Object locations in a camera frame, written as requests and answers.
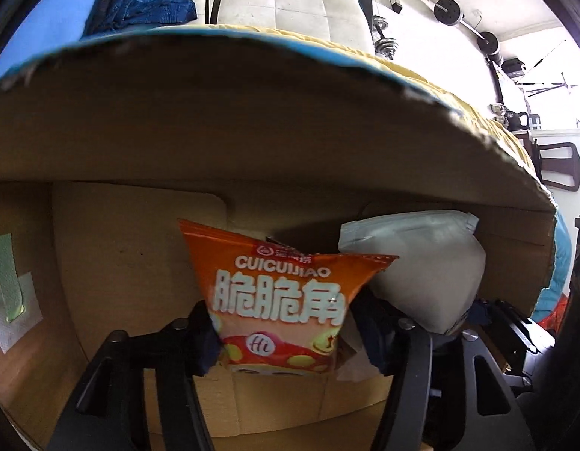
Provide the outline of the small dumbbell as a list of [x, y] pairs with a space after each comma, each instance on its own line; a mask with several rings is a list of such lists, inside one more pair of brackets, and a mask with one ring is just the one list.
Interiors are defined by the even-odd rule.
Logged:
[[393, 60], [398, 50], [398, 42], [394, 38], [385, 36], [384, 30], [386, 30], [387, 27], [388, 23], [384, 17], [380, 17], [379, 15], [373, 17], [373, 28], [379, 36], [377, 41], [373, 43], [373, 46], [375, 46], [375, 52], [379, 56]]

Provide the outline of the blue folded mat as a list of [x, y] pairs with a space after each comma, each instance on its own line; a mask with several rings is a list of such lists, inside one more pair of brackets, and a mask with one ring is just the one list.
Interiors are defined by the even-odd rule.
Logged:
[[0, 54], [0, 78], [13, 66], [81, 39], [95, 0], [41, 0]]

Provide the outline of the blue denim cloth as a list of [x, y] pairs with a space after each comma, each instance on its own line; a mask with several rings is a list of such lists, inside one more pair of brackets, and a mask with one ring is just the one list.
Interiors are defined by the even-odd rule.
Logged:
[[167, 27], [197, 19], [193, 0], [95, 0], [82, 37], [122, 32], [133, 27]]

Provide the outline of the open cardboard box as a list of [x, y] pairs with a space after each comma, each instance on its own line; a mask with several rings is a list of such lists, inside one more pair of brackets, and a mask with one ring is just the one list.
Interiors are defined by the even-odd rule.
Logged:
[[327, 253], [345, 222], [447, 209], [479, 218], [479, 295], [532, 312], [550, 192], [394, 79], [212, 27], [34, 59], [0, 79], [0, 235], [41, 320], [0, 347], [0, 408], [47, 448], [104, 337], [190, 312], [179, 219]]

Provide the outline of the white air pillow pack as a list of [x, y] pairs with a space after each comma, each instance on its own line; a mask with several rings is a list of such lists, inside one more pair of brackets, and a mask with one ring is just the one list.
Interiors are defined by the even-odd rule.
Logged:
[[486, 252], [476, 239], [479, 218], [454, 210], [411, 212], [345, 223], [344, 254], [393, 254], [370, 282], [373, 293], [436, 334], [465, 318], [482, 283]]

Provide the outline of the orange snack bag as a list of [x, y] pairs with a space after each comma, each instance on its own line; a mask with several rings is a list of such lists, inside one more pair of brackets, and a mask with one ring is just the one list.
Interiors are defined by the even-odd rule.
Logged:
[[301, 254], [180, 220], [198, 288], [230, 369], [319, 375], [334, 369], [350, 303], [388, 254]]

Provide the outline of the teal bean bag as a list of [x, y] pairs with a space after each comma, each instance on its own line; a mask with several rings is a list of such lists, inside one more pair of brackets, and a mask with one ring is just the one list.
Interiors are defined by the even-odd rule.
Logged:
[[554, 231], [554, 269], [550, 284], [539, 294], [532, 320], [540, 324], [558, 306], [564, 287], [568, 283], [568, 273], [572, 262], [572, 241], [560, 211], [556, 212], [556, 226]]

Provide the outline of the floor barbell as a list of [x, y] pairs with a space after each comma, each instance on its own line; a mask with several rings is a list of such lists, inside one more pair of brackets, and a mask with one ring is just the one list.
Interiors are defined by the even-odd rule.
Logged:
[[437, 21], [445, 26], [462, 26], [476, 36], [476, 44], [479, 51], [492, 62], [501, 66], [504, 62], [500, 54], [500, 43], [497, 36], [488, 30], [476, 30], [465, 20], [464, 13], [460, 5], [455, 0], [438, 0], [433, 5], [433, 14]]

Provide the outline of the yellow tablecloth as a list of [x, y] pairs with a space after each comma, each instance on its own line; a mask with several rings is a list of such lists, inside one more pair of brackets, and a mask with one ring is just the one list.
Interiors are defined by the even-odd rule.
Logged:
[[406, 96], [446, 107], [459, 127], [484, 142], [500, 148], [518, 166], [531, 176], [536, 176], [536, 168], [533, 166], [529, 153], [500, 122], [486, 117], [455, 94], [429, 82], [404, 66], [352, 47], [288, 30], [236, 26], [236, 24], [215, 24], [213, 29], [227, 36], [250, 37], [273, 44], [282, 44], [291, 50], [304, 51], [310, 57], [317, 57], [329, 63], [345, 67], [360, 66], [380, 73], [381, 76], [390, 77], [399, 85], [405, 86]]

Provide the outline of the dark wooden chair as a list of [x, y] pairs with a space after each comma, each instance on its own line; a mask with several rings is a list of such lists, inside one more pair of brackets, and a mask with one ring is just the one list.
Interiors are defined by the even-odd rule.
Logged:
[[[547, 157], [544, 153], [565, 150], [566, 157]], [[580, 188], [580, 156], [573, 142], [557, 142], [557, 144], [539, 145], [532, 143], [532, 164], [536, 176], [544, 186], [558, 188], [562, 191], [579, 191]], [[556, 181], [546, 177], [546, 173], [559, 174], [568, 179], [567, 182]]]

